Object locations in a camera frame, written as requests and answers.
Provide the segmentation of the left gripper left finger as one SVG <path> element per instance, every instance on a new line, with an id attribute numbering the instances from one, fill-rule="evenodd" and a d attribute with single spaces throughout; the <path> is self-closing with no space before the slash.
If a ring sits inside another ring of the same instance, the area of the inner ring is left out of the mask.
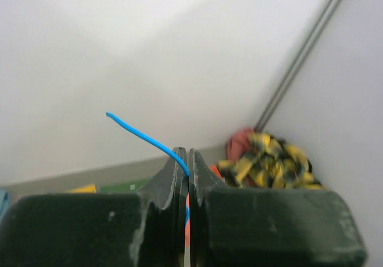
<path id="1" fill-rule="evenodd" d="M 168 159 L 136 192 L 22 197 L 1 221 L 1 265 L 181 266 L 186 193 Z"/>

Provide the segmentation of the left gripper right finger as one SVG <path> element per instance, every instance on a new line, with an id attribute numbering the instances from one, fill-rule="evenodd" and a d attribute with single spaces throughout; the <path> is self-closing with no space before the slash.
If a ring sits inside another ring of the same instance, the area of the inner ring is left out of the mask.
<path id="1" fill-rule="evenodd" d="M 188 155 L 192 266 L 362 266 L 367 249 L 329 190 L 237 189 Z"/>

